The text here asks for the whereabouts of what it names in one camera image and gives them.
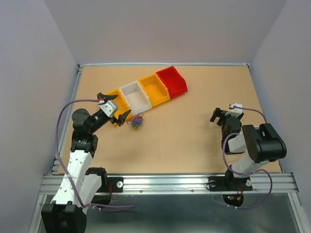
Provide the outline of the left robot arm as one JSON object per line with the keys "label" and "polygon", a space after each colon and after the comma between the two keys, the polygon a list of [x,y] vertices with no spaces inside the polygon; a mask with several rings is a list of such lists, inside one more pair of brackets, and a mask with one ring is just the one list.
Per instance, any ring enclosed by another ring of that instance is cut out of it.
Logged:
{"label": "left robot arm", "polygon": [[58,191],[49,204],[44,204],[41,217],[48,233],[83,233],[86,230],[89,208],[105,212],[127,211],[133,205],[114,206],[93,203],[97,191],[112,190],[107,172],[102,167],[90,167],[98,145],[95,132],[104,124],[111,122],[122,126],[130,110],[115,117],[119,107],[114,101],[118,95],[97,94],[99,110],[90,115],[86,109],[75,110],[72,115],[73,133],[69,162],[65,165],[57,153],[57,159],[64,169],[64,176]]}

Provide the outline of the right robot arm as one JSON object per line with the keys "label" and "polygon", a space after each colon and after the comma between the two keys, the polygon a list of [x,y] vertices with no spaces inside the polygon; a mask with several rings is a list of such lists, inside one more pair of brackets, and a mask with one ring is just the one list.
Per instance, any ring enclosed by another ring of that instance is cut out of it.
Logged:
{"label": "right robot arm", "polygon": [[210,118],[221,127],[223,154],[243,154],[235,164],[225,164],[224,176],[209,177],[207,189],[210,191],[251,191],[250,176],[263,165],[283,159],[287,154],[285,142],[270,123],[258,127],[242,125],[243,110],[235,103],[230,111],[216,108]]}

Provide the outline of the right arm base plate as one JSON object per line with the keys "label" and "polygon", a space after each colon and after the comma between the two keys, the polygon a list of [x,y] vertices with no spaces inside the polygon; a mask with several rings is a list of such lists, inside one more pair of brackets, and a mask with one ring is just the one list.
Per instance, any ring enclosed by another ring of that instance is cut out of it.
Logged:
{"label": "right arm base plate", "polygon": [[226,178],[225,176],[211,176],[206,187],[211,192],[252,191],[250,178]]}

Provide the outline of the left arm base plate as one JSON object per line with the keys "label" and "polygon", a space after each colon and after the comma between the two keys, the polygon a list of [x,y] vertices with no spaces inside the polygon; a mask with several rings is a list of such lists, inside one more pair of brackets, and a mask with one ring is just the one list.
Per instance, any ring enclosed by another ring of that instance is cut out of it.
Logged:
{"label": "left arm base plate", "polygon": [[102,185],[98,193],[122,193],[124,179],[123,177],[107,177],[102,179]]}

